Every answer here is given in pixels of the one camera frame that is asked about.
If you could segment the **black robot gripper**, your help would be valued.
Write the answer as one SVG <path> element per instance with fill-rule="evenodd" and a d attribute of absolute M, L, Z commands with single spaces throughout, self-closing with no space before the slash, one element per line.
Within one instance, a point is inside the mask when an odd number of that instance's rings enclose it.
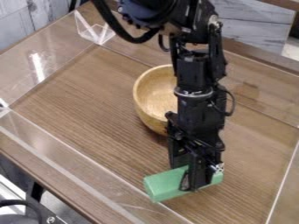
<path fill-rule="evenodd" d="M 164 115 L 170 166 L 172 169 L 187 166 L 179 190 L 195 192 L 219 184 L 224 179 L 220 154 L 226 146 L 220 131 L 226 117 L 234 114 L 236 103 L 232 103 L 231 111 L 227 111 L 227 97 L 235 97 L 223 86 L 198 93 L 183 93 L 175 89 L 175 96 L 178 112 L 168 111 Z"/>

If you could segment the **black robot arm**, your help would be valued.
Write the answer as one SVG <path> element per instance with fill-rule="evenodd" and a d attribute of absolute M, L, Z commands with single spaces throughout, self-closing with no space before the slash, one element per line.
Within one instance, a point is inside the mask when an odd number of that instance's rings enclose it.
<path fill-rule="evenodd" d="M 235 107 L 220 85 L 227 76 L 219 13 L 211 0 L 118 0 L 122 19 L 146 33 L 135 37 L 119 23 L 106 0 L 91 0 L 116 35 L 132 44 L 167 36 L 176 77 L 178 110 L 167 112 L 168 157 L 172 168 L 184 166 L 179 189 L 210 185 L 223 166 L 220 131 Z"/>

